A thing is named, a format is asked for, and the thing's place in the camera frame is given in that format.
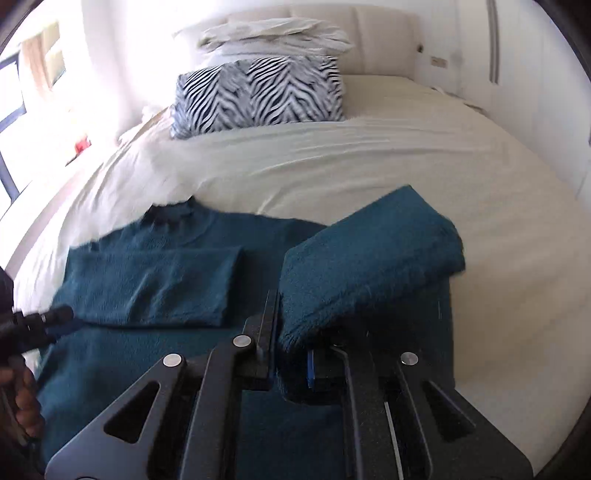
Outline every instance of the beige upholstered headboard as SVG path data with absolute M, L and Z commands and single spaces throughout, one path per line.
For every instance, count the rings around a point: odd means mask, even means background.
M 207 28 L 232 21 L 307 17 L 327 20 L 347 32 L 355 47 L 339 59 L 347 75 L 397 75 L 414 78 L 414 63 L 421 44 L 418 20 L 413 14 L 374 5 L 286 5 L 216 17 L 187 27 L 175 35 L 178 48 L 196 51 L 195 38 Z

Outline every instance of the electrical outlet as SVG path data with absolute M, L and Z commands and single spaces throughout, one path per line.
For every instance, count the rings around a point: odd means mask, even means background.
M 431 57 L 431 65 L 433 65 L 434 67 L 439 67 L 441 69 L 446 69 L 447 68 L 447 60 L 440 59 L 439 57 Z

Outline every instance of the hand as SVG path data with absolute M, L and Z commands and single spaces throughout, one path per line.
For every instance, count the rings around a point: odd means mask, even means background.
M 17 422 L 32 438 L 40 438 L 45 426 L 41 416 L 41 405 L 35 397 L 37 383 L 33 372 L 25 365 L 23 357 L 11 358 L 13 368 L 0 368 L 0 387 L 14 388 L 18 407 Z

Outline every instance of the zebra stripe pattern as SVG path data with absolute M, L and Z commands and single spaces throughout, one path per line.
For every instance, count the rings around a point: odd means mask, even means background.
M 174 138 L 290 122 L 336 122 L 343 83 L 333 57 L 238 60 L 180 75 Z

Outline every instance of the cream bed sheet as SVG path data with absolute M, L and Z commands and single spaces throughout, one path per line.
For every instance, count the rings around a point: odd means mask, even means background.
M 45 308 L 68 247 L 195 195 L 225 211 L 332 223 L 412 185 L 457 226 L 458 390 L 538 471 L 591 395 L 591 224 L 531 151 L 461 102 L 400 77 L 345 76 L 349 120 L 171 140 L 163 117 L 55 215 L 16 279 Z

